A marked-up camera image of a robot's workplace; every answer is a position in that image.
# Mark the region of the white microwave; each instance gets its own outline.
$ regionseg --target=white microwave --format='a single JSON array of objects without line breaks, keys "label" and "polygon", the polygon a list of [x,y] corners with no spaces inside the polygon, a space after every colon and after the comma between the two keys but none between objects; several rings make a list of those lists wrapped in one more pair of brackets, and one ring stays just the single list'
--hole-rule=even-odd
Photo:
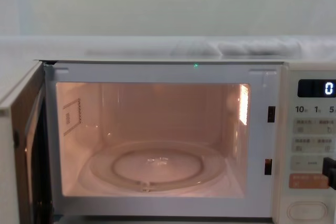
[{"label": "white microwave", "polygon": [[31,62],[0,100],[20,223],[332,224],[336,62],[258,52]]}]

